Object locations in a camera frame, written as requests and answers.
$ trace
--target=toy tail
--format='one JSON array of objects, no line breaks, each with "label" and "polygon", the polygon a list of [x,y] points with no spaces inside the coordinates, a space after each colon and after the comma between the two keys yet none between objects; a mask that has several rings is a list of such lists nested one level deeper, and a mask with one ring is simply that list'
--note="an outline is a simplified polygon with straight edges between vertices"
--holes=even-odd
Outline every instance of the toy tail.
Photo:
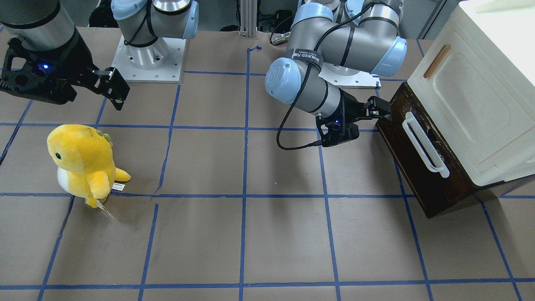
[{"label": "toy tail", "polygon": [[128,182],[130,181],[131,176],[120,168],[115,168],[115,180],[119,182]]}]

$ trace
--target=gray floor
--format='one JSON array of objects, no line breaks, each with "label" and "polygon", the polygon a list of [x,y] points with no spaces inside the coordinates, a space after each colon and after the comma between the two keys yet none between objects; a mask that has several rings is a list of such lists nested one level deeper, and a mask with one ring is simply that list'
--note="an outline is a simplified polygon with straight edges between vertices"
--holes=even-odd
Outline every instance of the gray floor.
[{"label": "gray floor", "polygon": [[[80,32],[109,66],[118,29]],[[350,93],[390,99],[430,44]],[[535,185],[427,219],[372,122],[277,148],[287,106],[263,81],[284,47],[199,32],[188,50],[180,86],[131,84],[121,112],[83,89],[64,106],[0,94],[0,300],[535,300]],[[59,187],[46,137],[63,123],[109,133],[132,175],[114,220]],[[287,145],[317,138],[309,114],[287,126]]]}]

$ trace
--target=brown cabinet handle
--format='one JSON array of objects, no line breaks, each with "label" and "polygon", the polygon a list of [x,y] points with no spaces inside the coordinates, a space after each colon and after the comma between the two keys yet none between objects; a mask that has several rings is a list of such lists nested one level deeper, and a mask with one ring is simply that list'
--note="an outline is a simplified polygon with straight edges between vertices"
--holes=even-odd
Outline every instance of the brown cabinet handle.
[{"label": "brown cabinet handle", "polygon": [[440,62],[442,62],[444,57],[446,57],[446,54],[448,54],[448,51],[451,48],[452,48],[452,46],[450,44],[446,44],[446,45],[442,46],[442,49],[440,49],[440,51],[438,52],[437,56],[435,57],[435,59],[431,63],[431,65],[429,65],[429,68],[427,68],[427,70],[425,71],[424,78],[428,78],[428,77],[431,77],[431,75],[433,75],[435,70],[438,68],[438,65],[440,65]]}]

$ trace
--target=yellow plush dinosaur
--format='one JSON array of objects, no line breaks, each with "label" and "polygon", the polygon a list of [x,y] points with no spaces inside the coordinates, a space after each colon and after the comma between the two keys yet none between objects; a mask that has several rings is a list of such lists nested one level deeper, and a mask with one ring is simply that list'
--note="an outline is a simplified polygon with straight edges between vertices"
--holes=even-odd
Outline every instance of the yellow plush dinosaur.
[{"label": "yellow plush dinosaur", "polygon": [[61,125],[48,135],[47,145],[58,165],[59,185],[68,193],[85,198],[93,208],[104,209],[102,203],[115,180],[130,180],[127,172],[115,167],[110,136],[90,126]]}]

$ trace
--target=metal post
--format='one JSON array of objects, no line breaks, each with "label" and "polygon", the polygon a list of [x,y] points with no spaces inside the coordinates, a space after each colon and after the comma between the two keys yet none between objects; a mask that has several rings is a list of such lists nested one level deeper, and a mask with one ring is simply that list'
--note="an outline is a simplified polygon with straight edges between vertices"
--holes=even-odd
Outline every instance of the metal post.
[{"label": "metal post", "polygon": [[256,39],[257,0],[240,0],[240,35]]}]

